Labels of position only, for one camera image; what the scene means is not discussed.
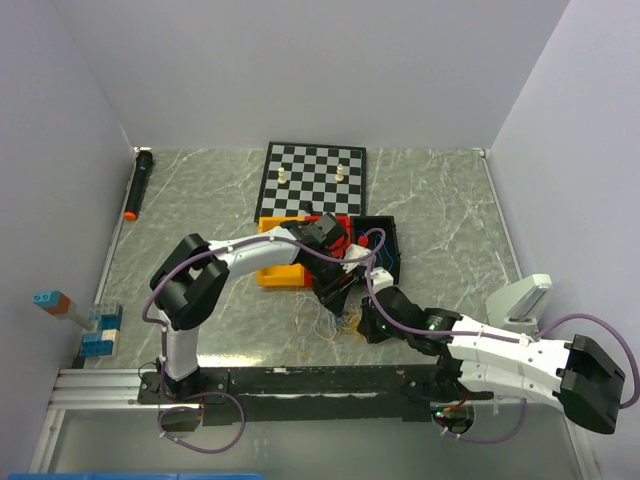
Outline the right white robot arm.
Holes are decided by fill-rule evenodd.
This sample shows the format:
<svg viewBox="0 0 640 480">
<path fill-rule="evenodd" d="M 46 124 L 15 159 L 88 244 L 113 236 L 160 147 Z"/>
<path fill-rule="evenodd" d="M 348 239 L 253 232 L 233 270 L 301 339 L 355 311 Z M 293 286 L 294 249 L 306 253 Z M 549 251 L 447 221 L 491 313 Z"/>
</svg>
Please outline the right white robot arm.
<svg viewBox="0 0 640 480">
<path fill-rule="evenodd" d="M 359 332 L 370 344 L 396 338 L 439 368 L 431 391 L 449 402 L 488 393 L 544 403 L 573 423 L 611 435 L 625 375 L 592 338 L 533 339 L 441 308 L 420 308 L 395 286 L 361 301 Z"/>
</svg>

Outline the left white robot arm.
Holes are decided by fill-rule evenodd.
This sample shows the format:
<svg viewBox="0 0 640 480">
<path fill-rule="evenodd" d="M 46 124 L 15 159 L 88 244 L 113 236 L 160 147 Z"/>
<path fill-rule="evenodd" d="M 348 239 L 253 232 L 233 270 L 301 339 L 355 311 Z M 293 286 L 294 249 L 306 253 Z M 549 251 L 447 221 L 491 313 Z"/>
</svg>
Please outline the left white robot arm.
<svg viewBox="0 0 640 480">
<path fill-rule="evenodd" d="M 214 311 L 227 282 L 277 266 L 300 265 L 311 276 L 312 290 L 331 314 L 343 314 L 351 286 L 361 278 L 371 251 L 349 245 L 346 229 L 331 214 L 316 221 L 289 220 L 265 232 L 236 240 L 205 241 L 185 237 L 152 277 L 153 303 L 163 325 L 161 388 L 176 402 L 193 397 L 199 365 L 200 325 Z"/>
</svg>

